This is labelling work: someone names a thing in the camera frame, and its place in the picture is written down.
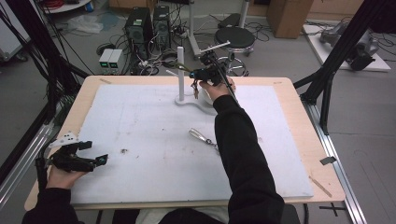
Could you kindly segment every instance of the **round stool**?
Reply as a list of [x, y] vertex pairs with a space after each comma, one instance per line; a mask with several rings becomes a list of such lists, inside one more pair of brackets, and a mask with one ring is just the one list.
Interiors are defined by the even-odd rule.
[[237, 77], [247, 77], [248, 70], [245, 64], [234, 57], [235, 53], [245, 53], [247, 56], [253, 51], [253, 45], [255, 41], [254, 35], [247, 29], [239, 27], [225, 27], [216, 31], [215, 43], [224, 44], [230, 41], [230, 44], [222, 47], [226, 49], [228, 57], [221, 57], [219, 61], [225, 61], [227, 67], [227, 75], [233, 73]]

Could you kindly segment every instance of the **gray floor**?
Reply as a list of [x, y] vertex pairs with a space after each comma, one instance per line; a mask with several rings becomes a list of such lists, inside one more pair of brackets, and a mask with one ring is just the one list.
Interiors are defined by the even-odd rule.
[[[76, 16], [83, 11], [57, 15], [57, 22]], [[197, 24], [210, 20], [209, 17], [196, 19]], [[264, 18], [248, 18], [247, 22], [257, 21], [266, 24]], [[87, 35], [80, 32], [66, 34], [65, 37], [82, 60], [95, 74], [100, 74], [99, 56], [96, 48], [109, 41], [113, 35], [121, 35], [125, 20], [119, 19], [114, 26], [109, 25], [99, 35]], [[205, 26], [213, 28], [211, 22]], [[320, 67], [315, 52], [305, 36], [297, 39], [274, 38], [265, 32], [270, 40], [257, 41], [255, 51], [249, 56], [239, 56], [246, 63], [252, 77], [288, 77], [291, 81], [300, 80]], [[201, 49], [213, 44], [213, 37], [198, 35]], [[190, 45], [185, 42], [186, 64], [201, 67], [191, 55]], [[88, 70], [75, 54], [66, 49], [71, 63]], [[395, 60], [396, 57], [384, 50], [378, 52], [383, 59]], [[332, 103], [329, 116], [329, 132], [347, 177], [361, 205], [368, 223], [396, 223], [396, 63], [388, 62], [392, 70], [382, 72], [352, 72], [340, 70], [333, 82]], [[159, 76], [167, 76], [161, 69]], [[46, 82], [32, 60], [21, 63], [13, 60], [0, 66], [0, 146], [3, 162], [8, 153], [19, 142], [24, 132], [46, 103]], [[306, 87], [297, 92], [303, 93]], [[24, 214], [24, 201], [35, 181], [34, 166], [28, 171], [5, 207], [0, 211], [1, 223], [21, 223]], [[303, 206], [295, 204], [300, 219], [303, 220]], [[330, 206], [329, 203], [309, 204], [311, 223], [349, 223], [346, 211], [319, 209]], [[85, 223], [94, 223], [97, 211], [79, 211], [78, 215]], [[112, 211], [105, 211], [102, 223], [111, 223]]]

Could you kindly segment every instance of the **white power box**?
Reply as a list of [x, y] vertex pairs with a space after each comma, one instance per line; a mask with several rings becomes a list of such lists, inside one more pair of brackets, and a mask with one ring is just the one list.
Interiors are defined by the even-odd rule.
[[99, 64], [103, 75], [122, 75], [122, 69], [127, 66], [122, 49], [105, 49]]

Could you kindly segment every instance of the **plastic bag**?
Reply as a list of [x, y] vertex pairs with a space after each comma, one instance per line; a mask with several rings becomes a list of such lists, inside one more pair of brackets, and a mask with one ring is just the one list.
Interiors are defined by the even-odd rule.
[[103, 24], [96, 22], [94, 16], [78, 16], [67, 21], [69, 30], [78, 30], [86, 33], [99, 34], [103, 29]]

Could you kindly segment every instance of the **hand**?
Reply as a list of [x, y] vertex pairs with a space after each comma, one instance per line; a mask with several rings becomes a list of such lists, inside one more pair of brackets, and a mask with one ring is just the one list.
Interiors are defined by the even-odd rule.
[[[230, 77], [227, 77], [228, 82], [230, 83], [233, 91], [235, 91], [235, 83], [233, 83], [233, 79]], [[228, 91], [226, 85], [224, 82], [220, 82], [219, 85], [217, 86], [212, 86], [209, 83], [205, 81], [200, 81], [199, 85], [207, 91], [207, 93], [210, 96], [210, 99], [214, 102], [216, 99], [218, 99], [222, 95], [230, 95], [230, 92]]]
[[74, 186], [76, 180], [85, 174], [87, 173], [75, 171], [68, 173], [64, 170], [56, 168], [56, 166], [53, 165], [49, 172], [49, 180], [46, 188], [71, 189]]

